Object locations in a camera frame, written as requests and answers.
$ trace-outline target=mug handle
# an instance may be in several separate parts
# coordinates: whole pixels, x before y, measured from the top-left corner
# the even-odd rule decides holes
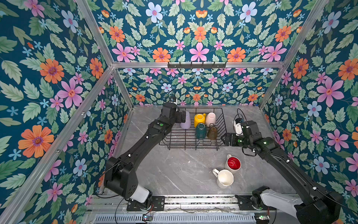
[[[217,169],[213,169],[213,174],[218,177],[219,176],[219,171]]]

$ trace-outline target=marble surface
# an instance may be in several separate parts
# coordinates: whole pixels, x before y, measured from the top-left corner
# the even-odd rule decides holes
[[[233,132],[232,120],[237,106],[223,106],[228,132]],[[269,126],[258,107],[239,106],[248,120],[257,122],[263,137],[272,137]],[[125,136],[121,154],[130,149],[144,134],[147,126],[160,115],[159,107],[135,107],[130,127]],[[234,174],[234,183],[227,189],[219,188],[214,168],[224,169],[227,154],[241,161]],[[156,194],[244,194],[265,185],[280,193],[295,193],[288,182],[259,156],[245,156],[241,147],[215,149],[171,149],[157,145],[137,169],[139,184]]]

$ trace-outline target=dark green mug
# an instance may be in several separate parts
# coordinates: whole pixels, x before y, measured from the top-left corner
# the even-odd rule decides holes
[[[199,123],[195,128],[195,138],[204,139],[205,136],[206,136],[206,125],[203,123]]]

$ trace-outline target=mug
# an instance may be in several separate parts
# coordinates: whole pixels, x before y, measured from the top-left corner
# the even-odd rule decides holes
[[[206,126],[210,127],[210,124],[214,125],[215,122],[216,122],[216,115],[214,113],[209,113],[205,119]]]
[[[228,170],[222,170],[219,172],[217,169],[213,169],[213,174],[217,177],[216,183],[223,189],[232,185],[234,182],[234,175]]]
[[[194,127],[196,128],[199,123],[205,123],[206,114],[197,114],[194,117]]]
[[[206,136],[206,126],[203,123],[199,123],[195,128],[195,138],[204,139]]]
[[[210,127],[207,136],[210,140],[216,140],[218,137],[218,129],[216,127]]]
[[[190,113],[189,111],[185,110],[185,122],[180,123],[180,127],[182,127],[183,129],[188,129],[190,128],[191,123],[192,121],[190,120]]]
[[[236,173],[240,169],[240,167],[241,167],[240,160],[237,157],[228,154],[225,163],[225,169],[230,171],[231,173]]]

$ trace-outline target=wire basket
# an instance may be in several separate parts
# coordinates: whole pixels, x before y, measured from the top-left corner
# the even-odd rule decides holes
[[[159,143],[161,146],[167,146],[170,150],[171,148],[212,148],[219,149],[219,146],[224,146],[224,142],[220,139],[220,137],[226,134],[226,125],[224,120],[224,113],[222,108],[215,107],[196,107],[196,106],[188,106],[181,108],[181,111],[186,110],[190,113],[191,126],[189,129],[181,128],[180,124],[174,124],[171,132]],[[196,139],[195,138],[195,128],[194,128],[194,116],[196,114],[203,113],[214,113],[216,115],[215,127],[218,129],[218,137],[216,140],[210,140],[207,137],[204,139]]]

